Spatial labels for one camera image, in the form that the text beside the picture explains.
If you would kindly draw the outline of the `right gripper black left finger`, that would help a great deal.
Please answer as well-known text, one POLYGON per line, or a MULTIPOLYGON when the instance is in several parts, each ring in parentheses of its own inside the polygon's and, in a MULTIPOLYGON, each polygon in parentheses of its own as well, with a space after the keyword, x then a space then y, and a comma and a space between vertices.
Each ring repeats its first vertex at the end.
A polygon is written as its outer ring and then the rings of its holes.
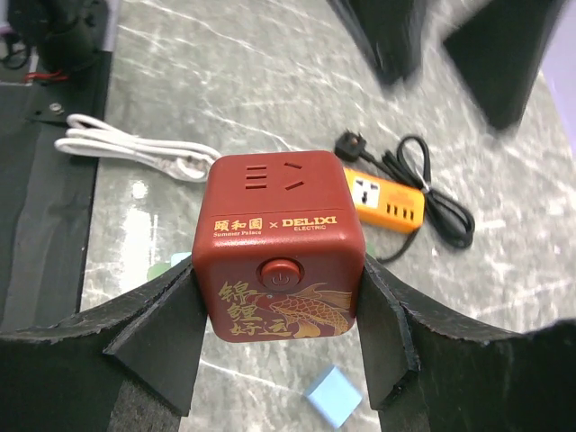
POLYGON ((2 430, 178 430, 206 320, 194 268, 182 262, 54 326, 3 333, 2 430))

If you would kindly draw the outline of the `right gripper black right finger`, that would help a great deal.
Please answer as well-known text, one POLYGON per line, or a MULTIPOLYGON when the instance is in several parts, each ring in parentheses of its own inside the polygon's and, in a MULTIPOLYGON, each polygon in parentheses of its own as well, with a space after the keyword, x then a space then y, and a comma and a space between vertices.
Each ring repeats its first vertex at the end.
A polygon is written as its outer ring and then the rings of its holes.
POLYGON ((572 431, 575 323, 525 334, 464 316, 367 258, 357 326, 384 431, 572 431))

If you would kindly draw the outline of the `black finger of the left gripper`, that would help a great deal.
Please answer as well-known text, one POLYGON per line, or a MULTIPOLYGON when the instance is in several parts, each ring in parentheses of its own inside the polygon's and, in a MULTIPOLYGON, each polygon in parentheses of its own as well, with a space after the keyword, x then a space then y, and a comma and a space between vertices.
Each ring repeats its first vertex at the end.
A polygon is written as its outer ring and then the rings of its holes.
POLYGON ((329 3, 382 86, 413 86, 421 72, 429 0, 334 0, 329 3))
POLYGON ((443 40, 490 128, 521 122, 563 0, 489 1, 443 40))

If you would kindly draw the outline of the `red cube socket adapter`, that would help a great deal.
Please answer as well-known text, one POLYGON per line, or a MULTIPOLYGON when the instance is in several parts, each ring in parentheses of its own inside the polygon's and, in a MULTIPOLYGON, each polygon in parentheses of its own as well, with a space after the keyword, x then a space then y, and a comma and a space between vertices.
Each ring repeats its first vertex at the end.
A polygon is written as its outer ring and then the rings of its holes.
POLYGON ((192 262, 223 340, 349 331, 365 237, 340 161, 325 150, 219 158, 208 176, 192 262))

